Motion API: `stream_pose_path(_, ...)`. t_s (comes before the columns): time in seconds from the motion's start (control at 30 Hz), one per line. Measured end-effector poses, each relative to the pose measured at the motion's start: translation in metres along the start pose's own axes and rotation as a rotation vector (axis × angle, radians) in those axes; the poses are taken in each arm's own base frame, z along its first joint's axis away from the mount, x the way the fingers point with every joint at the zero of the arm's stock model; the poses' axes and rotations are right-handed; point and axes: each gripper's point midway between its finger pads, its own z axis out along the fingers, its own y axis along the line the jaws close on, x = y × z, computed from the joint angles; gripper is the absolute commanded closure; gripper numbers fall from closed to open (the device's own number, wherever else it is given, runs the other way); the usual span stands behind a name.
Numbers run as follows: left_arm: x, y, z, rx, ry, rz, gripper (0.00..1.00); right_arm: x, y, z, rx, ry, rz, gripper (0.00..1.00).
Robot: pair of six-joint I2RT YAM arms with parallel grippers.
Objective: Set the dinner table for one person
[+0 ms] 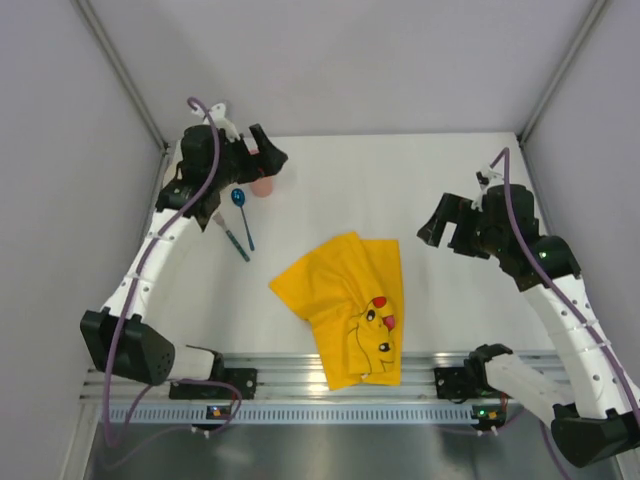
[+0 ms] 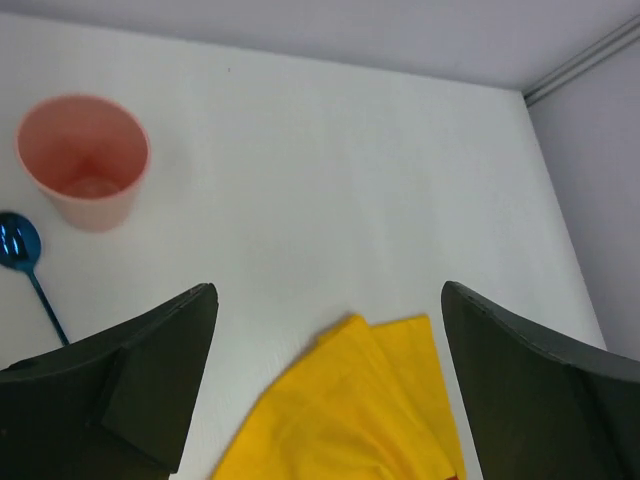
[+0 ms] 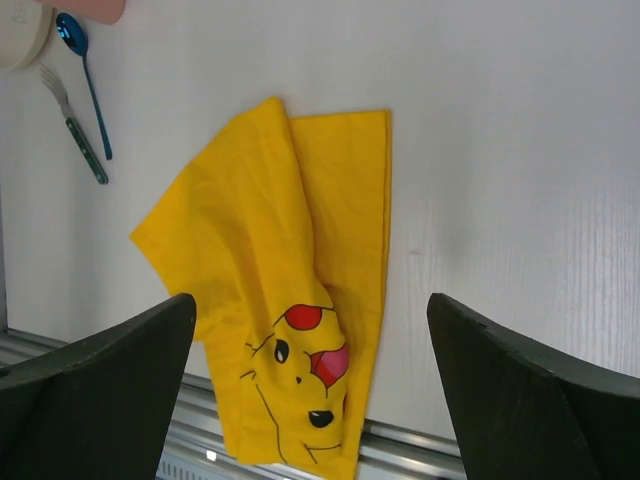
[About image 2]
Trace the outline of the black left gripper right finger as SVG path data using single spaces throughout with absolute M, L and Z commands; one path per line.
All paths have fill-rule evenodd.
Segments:
M 444 284 L 447 341 L 486 479 L 636 479 L 639 363 Z

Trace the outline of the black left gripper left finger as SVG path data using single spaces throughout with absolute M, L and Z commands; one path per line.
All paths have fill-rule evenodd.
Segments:
M 167 479 L 179 470 L 214 335 L 202 283 L 1 372 L 4 479 Z

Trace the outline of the yellow Pikachu placemat cloth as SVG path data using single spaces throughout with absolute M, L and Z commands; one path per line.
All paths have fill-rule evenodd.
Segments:
M 351 315 L 258 398 L 216 479 L 464 479 L 426 315 Z

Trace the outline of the blue metallic spoon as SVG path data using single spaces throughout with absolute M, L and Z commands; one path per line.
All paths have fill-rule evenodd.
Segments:
M 70 344 L 69 339 L 35 274 L 41 253 L 41 239 L 33 223 L 16 212 L 2 211 L 1 265 L 22 272 L 28 277 L 61 344 L 67 346 Z

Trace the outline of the pink plastic cup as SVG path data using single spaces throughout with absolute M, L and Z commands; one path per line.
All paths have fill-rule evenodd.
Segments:
M 51 97 L 27 111 L 14 150 L 37 189 L 71 226 L 106 232 L 130 215 L 151 164 L 135 115 L 89 94 Z

